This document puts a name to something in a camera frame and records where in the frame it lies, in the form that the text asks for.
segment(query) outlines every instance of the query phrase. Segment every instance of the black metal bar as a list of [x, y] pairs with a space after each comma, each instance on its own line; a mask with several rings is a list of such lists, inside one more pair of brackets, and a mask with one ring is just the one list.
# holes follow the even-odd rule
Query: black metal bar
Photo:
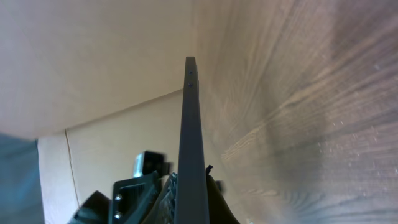
[[187, 57], [185, 61], [174, 220], [176, 224], [210, 222], [201, 135], [198, 74], [194, 57]]

